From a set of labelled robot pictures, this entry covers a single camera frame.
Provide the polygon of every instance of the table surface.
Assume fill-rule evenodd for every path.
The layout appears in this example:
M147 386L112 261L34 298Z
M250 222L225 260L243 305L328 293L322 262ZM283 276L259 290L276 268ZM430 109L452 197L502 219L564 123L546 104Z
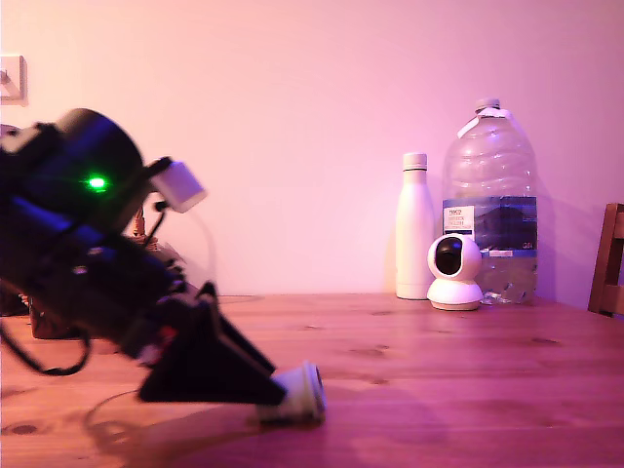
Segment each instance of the table surface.
M222 311L278 371L318 364L323 424L141 403L147 370L104 341L67 377L3 348L3 466L624 466L624 322L544 301L446 312L383 294L224 297ZM25 317L5 324L49 366L80 355L77 341L30 337Z

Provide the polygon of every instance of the wall socket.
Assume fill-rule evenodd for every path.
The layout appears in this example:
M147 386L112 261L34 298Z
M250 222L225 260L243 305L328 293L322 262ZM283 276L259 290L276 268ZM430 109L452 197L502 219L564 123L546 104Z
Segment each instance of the wall socket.
M23 99L26 79L24 72L22 56L0 56L0 98L2 103Z

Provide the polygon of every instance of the white water bottle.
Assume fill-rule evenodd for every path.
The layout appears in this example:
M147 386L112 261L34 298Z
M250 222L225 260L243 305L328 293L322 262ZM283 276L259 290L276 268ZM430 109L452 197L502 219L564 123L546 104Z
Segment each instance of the white water bottle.
M426 299L434 280L427 254L435 240L435 228L425 153L408 153L403 157L403 189L396 227L397 297Z

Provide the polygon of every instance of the wooden chair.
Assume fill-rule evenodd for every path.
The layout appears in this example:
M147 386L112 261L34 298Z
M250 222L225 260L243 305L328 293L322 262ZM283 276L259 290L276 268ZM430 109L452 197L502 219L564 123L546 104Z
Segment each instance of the wooden chair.
M618 286L624 248L624 205L609 203L604 210L594 281L587 308L612 317L624 314L624 286Z

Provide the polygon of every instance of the black cable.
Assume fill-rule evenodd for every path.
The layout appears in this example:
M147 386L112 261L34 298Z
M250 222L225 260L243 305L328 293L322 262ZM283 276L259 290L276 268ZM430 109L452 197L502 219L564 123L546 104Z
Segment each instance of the black cable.
M20 358L27 366L31 369L43 373L45 375L72 375L77 371L81 370L89 360L89 356L91 355L91 338L89 337L89 333L87 331L82 331L82 340L84 345L84 351L82 358L75 366L71 368L50 368L44 369L43 366L34 358L28 355L25 351L23 351L20 346L13 340L13 338L9 335L7 330L4 328L4 324L2 320L0 320L0 337L2 337L2 343L7 344L11 351L15 353L15 355Z
M156 230L160 227L160 225L165 220L165 209L167 208L167 206L168 204L165 201L156 202L154 204L154 208L156 209L156 211L160 212L160 217L158 218L158 221L156 221L156 224L154 224L154 227L152 227L152 230L149 232L149 235L145 238L145 241L143 242L144 247L147 247L147 245L149 244L149 241L151 241L152 238L154 237L154 234L156 234Z

